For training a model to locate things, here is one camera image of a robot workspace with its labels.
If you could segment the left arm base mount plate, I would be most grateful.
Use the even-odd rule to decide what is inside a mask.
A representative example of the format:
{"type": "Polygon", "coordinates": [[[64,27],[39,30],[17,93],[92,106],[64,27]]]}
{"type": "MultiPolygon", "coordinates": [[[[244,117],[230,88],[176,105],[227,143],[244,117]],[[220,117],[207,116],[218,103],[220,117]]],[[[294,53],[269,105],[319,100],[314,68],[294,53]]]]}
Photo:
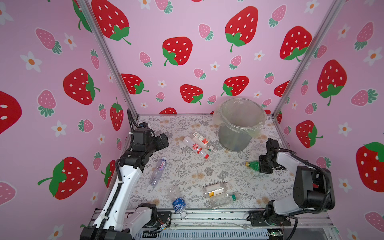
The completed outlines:
{"type": "Polygon", "coordinates": [[[172,212],[160,211],[157,212],[157,216],[153,221],[144,225],[144,228],[158,228],[159,226],[166,224],[166,227],[170,227],[172,222],[172,212]]]}

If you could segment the Pocari bottle blue label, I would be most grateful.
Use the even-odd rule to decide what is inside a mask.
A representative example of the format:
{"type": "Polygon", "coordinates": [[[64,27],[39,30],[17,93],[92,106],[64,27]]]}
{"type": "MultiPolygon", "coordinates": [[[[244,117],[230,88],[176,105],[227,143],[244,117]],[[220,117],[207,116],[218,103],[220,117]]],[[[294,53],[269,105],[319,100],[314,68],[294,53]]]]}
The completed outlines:
{"type": "Polygon", "coordinates": [[[180,188],[178,186],[172,185],[168,188],[168,196],[172,202],[172,207],[176,214],[179,214],[181,219],[187,217],[187,204],[181,194],[180,188]]]}

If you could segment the white bottle with red cap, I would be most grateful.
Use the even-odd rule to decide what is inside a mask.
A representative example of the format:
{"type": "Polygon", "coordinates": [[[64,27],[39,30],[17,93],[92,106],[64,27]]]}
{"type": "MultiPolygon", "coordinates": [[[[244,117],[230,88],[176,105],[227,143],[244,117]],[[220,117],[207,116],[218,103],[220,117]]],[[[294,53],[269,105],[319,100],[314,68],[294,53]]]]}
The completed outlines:
{"type": "Polygon", "coordinates": [[[205,150],[197,144],[195,141],[193,141],[190,137],[185,137],[183,142],[197,155],[200,155],[204,157],[205,159],[209,158],[209,154],[205,152],[205,150]]]}

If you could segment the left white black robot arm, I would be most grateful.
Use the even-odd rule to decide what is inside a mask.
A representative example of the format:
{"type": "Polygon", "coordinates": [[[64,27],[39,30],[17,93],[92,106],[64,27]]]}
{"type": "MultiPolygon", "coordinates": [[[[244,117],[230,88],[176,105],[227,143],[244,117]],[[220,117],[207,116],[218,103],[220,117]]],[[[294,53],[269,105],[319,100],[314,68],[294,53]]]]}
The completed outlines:
{"type": "Polygon", "coordinates": [[[147,123],[133,130],[132,146],[116,162],[117,179],[101,213],[91,227],[83,228],[81,240],[132,240],[146,224],[157,222],[154,204],[140,204],[132,214],[127,207],[135,184],[150,157],[169,146],[165,134],[155,136],[147,123]]]}

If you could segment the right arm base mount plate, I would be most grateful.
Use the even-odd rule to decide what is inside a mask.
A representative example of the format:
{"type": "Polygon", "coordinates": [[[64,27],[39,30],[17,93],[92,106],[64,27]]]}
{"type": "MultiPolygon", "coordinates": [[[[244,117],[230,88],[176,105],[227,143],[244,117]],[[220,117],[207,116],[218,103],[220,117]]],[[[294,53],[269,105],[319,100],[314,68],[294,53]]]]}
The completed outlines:
{"type": "Polygon", "coordinates": [[[249,211],[246,218],[253,227],[289,227],[292,225],[287,216],[267,215],[266,211],[249,211]]]}

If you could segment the clear bottle purple red label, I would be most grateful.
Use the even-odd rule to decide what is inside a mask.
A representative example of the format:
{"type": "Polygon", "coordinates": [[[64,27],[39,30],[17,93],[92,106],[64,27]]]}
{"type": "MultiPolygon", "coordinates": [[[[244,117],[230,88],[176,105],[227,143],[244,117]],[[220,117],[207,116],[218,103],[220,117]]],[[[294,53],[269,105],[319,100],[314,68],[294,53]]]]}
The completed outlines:
{"type": "Polygon", "coordinates": [[[149,184],[153,187],[156,187],[157,184],[159,183],[162,175],[163,175],[163,172],[165,170],[167,166],[167,158],[166,157],[162,157],[158,162],[157,162],[157,165],[155,167],[155,169],[153,170],[153,173],[151,175],[151,178],[150,178],[150,182],[149,184]]]}

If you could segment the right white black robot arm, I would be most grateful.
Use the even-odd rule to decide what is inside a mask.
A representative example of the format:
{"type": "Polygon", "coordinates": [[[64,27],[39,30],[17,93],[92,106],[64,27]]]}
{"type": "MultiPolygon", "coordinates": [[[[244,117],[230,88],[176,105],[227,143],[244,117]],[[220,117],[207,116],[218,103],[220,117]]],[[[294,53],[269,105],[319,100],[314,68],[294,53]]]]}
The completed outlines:
{"type": "Polygon", "coordinates": [[[269,138],[267,153],[259,156],[259,171],[272,174],[288,170],[295,175],[293,192],[288,197],[270,201],[263,218],[268,224],[278,224],[291,216],[319,214],[336,205],[331,172],[303,160],[295,152],[283,149],[279,142],[269,138]]]}

